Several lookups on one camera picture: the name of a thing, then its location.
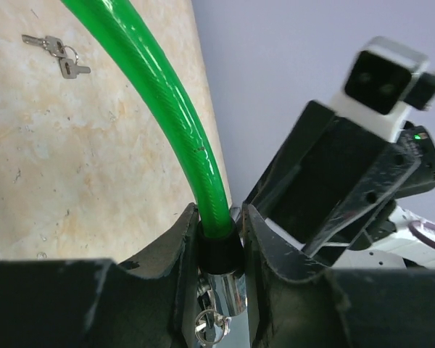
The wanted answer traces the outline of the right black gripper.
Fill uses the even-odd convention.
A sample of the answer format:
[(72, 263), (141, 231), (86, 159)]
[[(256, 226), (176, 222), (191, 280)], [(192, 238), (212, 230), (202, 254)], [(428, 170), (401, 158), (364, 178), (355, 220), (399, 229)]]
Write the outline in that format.
[(309, 101), (246, 198), (331, 266), (419, 167), (390, 143), (318, 101)]

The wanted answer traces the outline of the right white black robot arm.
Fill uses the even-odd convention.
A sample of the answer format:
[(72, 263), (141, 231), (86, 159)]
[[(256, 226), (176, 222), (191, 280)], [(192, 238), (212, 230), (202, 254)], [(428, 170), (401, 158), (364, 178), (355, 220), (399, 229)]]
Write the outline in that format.
[(435, 347), (435, 145), (311, 101), (244, 201), (252, 347)]

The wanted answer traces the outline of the green cable lock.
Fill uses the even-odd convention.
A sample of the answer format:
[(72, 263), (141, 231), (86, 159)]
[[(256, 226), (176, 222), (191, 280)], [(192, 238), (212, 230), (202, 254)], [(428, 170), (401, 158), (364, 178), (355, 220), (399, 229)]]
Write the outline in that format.
[(199, 267), (217, 310), (247, 306), (243, 247), (231, 217), (215, 155), (196, 109), (141, 15), (130, 1), (65, 1), (131, 82), (168, 139), (200, 216)]

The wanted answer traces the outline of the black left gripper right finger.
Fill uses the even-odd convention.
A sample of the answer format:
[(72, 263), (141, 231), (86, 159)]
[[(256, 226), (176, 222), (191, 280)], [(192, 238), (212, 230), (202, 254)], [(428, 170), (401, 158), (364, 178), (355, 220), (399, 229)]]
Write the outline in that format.
[(435, 347), (435, 270), (327, 268), (242, 215), (252, 347)]

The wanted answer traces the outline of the silver key bunch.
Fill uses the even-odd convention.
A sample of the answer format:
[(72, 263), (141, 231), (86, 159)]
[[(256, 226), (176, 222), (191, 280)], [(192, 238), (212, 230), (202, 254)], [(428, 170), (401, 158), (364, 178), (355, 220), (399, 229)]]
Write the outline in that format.
[(57, 58), (64, 79), (76, 79), (80, 74), (90, 74), (91, 68), (78, 64), (79, 56), (73, 47), (64, 45), (60, 38), (45, 36), (38, 38), (22, 34), (22, 41), (32, 46), (38, 46)]
[(202, 347), (214, 347), (230, 333), (231, 318), (214, 309), (201, 311), (195, 320), (195, 337)]

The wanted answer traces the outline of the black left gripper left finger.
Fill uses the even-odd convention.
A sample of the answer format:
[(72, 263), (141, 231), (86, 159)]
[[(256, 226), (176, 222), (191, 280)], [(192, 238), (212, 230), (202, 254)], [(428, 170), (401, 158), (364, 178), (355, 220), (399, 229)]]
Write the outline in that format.
[(0, 347), (193, 347), (198, 219), (121, 263), (0, 261)]

